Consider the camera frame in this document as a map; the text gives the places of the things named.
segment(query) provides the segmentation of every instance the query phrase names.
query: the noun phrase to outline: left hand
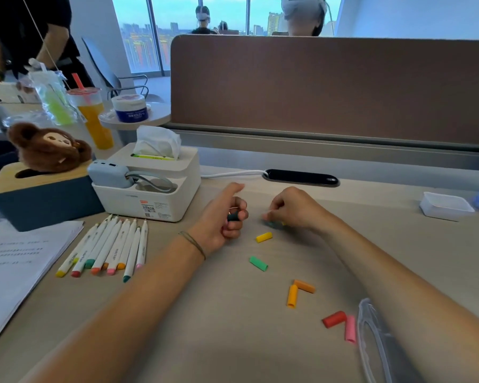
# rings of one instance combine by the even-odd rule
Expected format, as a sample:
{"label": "left hand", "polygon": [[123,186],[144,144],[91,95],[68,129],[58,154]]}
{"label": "left hand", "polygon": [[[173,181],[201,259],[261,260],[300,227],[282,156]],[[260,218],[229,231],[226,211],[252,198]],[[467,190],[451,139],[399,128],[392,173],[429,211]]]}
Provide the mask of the left hand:
{"label": "left hand", "polygon": [[[247,202],[234,195],[244,186],[244,184],[230,183],[210,201],[197,223],[188,230],[188,234],[201,245],[206,256],[210,256],[221,248],[227,240],[240,236],[243,220],[248,218]],[[227,214],[231,207],[239,208],[239,222],[227,221]]]}

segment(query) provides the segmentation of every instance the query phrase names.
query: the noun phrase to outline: hair tie on wrist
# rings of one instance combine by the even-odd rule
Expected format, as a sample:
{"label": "hair tie on wrist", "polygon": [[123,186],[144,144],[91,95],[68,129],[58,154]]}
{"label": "hair tie on wrist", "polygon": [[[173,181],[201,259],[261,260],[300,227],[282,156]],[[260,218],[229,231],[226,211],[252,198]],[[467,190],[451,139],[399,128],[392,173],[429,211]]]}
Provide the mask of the hair tie on wrist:
{"label": "hair tie on wrist", "polygon": [[197,243],[197,241],[195,239],[192,238],[192,236],[190,234],[188,234],[186,231],[181,231],[179,233],[179,235],[181,235],[183,238],[185,238],[188,242],[190,242],[191,244],[193,244],[198,251],[201,252],[202,256],[204,257],[204,260],[206,260],[206,254],[204,253],[204,250],[202,249],[201,245]]}

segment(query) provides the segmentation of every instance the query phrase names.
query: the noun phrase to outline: brown stuffed monkey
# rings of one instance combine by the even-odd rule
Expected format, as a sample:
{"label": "brown stuffed monkey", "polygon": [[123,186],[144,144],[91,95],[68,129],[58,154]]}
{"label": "brown stuffed monkey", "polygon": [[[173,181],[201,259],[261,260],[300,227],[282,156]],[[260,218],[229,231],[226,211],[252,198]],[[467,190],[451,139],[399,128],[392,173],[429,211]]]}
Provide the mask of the brown stuffed monkey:
{"label": "brown stuffed monkey", "polygon": [[91,158],[89,144],[75,140],[58,128],[38,128],[20,122],[9,128],[9,141],[19,150],[19,160],[38,172],[60,173],[75,169]]}

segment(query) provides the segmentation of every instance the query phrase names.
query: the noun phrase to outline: black shirt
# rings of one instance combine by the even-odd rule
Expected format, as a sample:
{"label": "black shirt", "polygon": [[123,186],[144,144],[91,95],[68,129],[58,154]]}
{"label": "black shirt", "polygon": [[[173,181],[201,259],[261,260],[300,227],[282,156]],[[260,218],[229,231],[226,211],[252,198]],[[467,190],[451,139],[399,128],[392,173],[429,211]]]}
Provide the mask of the black shirt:
{"label": "black shirt", "polygon": [[[42,37],[48,24],[69,29],[71,6],[69,0],[25,0]],[[0,0],[0,42],[4,57],[13,64],[13,71],[26,73],[28,59],[37,57],[43,42],[23,0]],[[71,36],[60,59],[80,56]]]}
{"label": "black shirt", "polygon": [[209,28],[199,27],[192,31],[196,35],[216,35],[215,31],[210,30]]}

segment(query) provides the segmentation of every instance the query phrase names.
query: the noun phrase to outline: stack of paper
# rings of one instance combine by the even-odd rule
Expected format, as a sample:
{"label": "stack of paper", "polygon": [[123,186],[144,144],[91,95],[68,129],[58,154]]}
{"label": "stack of paper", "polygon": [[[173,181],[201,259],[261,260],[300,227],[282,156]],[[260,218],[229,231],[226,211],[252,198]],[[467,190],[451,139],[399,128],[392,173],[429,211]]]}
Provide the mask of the stack of paper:
{"label": "stack of paper", "polygon": [[0,223],[0,332],[82,228],[83,222],[64,222],[17,232]]}

